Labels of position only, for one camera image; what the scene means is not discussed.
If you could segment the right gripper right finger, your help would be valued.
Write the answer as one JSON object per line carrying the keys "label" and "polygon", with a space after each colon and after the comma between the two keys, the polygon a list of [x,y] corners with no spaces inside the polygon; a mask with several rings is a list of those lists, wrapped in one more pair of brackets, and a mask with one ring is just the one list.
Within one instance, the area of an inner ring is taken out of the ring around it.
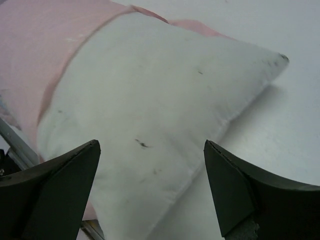
{"label": "right gripper right finger", "polygon": [[319,239],[319,186],[271,173],[210,140],[204,160],[224,239]]}

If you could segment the white pillow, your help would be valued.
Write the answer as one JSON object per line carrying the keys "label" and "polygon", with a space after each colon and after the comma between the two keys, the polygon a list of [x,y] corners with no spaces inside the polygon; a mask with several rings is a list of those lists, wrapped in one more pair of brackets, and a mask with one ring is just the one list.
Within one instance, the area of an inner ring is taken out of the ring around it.
{"label": "white pillow", "polygon": [[70,62],[37,131],[44,160],[96,139],[90,193],[107,240],[220,239],[206,140],[286,68],[278,52],[134,12]]}

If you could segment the pink and purple Frozen pillowcase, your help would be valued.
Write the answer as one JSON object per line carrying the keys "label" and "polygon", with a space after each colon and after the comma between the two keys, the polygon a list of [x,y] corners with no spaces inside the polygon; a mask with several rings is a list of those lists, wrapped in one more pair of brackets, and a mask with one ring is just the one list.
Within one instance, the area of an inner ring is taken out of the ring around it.
{"label": "pink and purple Frozen pillowcase", "polygon": [[196,21],[177,25],[147,9],[109,0],[8,0],[1,5],[0,94],[36,148],[39,124],[70,62],[98,30],[131,13],[227,38]]}

